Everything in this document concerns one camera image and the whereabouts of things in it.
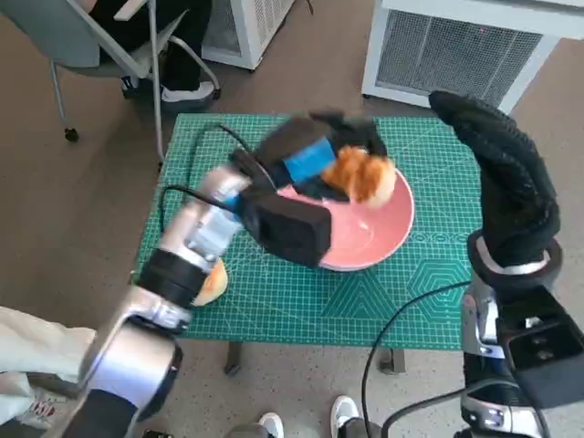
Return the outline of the right robot hand black knitted glove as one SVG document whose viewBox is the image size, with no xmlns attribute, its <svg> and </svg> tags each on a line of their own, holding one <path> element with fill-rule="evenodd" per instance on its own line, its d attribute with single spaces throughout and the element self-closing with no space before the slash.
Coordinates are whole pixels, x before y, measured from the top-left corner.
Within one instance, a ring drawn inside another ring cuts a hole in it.
<svg viewBox="0 0 584 438">
<path fill-rule="evenodd" d="M 482 236 L 501 267 L 540 261 L 560 229 L 554 185 L 536 144 L 482 100 L 436 90 L 433 112 L 472 151 L 481 173 Z"/>
</svg>

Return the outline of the left robot hand blue tape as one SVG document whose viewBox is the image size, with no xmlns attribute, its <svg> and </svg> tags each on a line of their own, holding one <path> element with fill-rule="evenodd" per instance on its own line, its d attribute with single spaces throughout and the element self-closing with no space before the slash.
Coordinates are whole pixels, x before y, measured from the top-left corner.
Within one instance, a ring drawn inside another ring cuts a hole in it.
<svg viewBox="0 0 584 438">
<path fill-rule="evenodd" d="M 260 142 L 254 158 L 278 189 L 291 185 L 297 193 L 315 200 L 347 203 L 351 196 L 321 177 L 344 146 L 387 156 L 373 120 L 348 119 L 340 110 L 324 109 L 287 120 Z"/>
</svg>

